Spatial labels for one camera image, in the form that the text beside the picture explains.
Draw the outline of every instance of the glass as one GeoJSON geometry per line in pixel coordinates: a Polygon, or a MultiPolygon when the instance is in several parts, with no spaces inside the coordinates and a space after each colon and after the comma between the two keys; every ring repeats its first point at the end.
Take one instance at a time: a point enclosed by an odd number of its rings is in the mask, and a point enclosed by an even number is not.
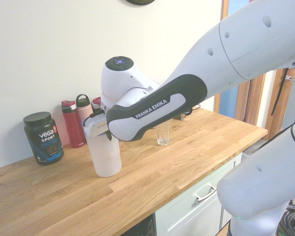
{"type": "Polygon", "coordinates": [[[167,145],[170,142],[170,130],[172,119],[159,124],[156,127],[157,130],[157,143],[159,145],[167,145]]]}

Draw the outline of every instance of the drawer handle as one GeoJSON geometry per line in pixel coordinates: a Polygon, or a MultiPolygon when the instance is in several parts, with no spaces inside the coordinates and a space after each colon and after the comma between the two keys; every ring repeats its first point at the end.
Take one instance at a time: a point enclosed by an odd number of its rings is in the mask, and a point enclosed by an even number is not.
{"type": "Polygon", "coordinates": [[[211,186],[211,188],[210,188],[210,190],[213,190],[213,191],[211,191],[210,193],[208,193],[208,194],[206,194],[204,197],[199,197],[196,193],[195,193],[195,196],[197,197],[197,201],[198,202],[201,202],[201,201],[203,201],[204,199],[207,199],[208,197],[210,197],[211,195],[213,195],[215,192],[216,192],[216,187],[213,187],[213,186],[211,186]]]}

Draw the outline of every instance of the cabinet drawer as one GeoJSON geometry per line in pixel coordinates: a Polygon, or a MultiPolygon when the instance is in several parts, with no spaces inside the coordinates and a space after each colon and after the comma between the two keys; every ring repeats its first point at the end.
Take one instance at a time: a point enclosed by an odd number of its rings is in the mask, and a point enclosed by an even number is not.
{"type": "Polygon", "coordinates": [[[240,162],[241,154],[224,164],[155,212],[158,236],[170,236],[216,198],[218,181],[240,162]]]}
{"type": "Polygon", "coordinates": [[[216,193],[213,201],[177,229],[172,236],[214,236],[219,232],[222,206],[216,193]]]}

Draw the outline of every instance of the pink water bottle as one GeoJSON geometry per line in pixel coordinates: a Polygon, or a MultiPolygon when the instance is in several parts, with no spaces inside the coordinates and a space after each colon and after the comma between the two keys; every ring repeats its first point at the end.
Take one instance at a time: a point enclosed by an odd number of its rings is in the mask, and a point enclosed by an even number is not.
{"type": "Polygon", "coordinates": [[[87,97],[85,94],[80,94],[79,96],[77,96],[75,101],[77,103],[80,120],[81,122],[83,122],[86,118],[90,116],[90,114],[93,113],[89,97],[87,97]]]}
{"type": "Polygon", "coordinates": [[[85,143],[85,135],[74,101],[62,101],[61,109],[67,127],[70,144],[73,148],[80,148],[85,143]]]}

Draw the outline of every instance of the protein powder tub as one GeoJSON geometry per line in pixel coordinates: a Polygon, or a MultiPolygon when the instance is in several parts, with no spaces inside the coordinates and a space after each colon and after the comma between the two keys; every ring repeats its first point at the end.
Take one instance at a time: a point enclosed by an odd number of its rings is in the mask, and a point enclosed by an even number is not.
{"type": "Polygon", "coordinates": [[[23,119],[24,130],[36,162],[50,165],[64,154],[56,123],[49,112],[38,112],[23,119]]]}

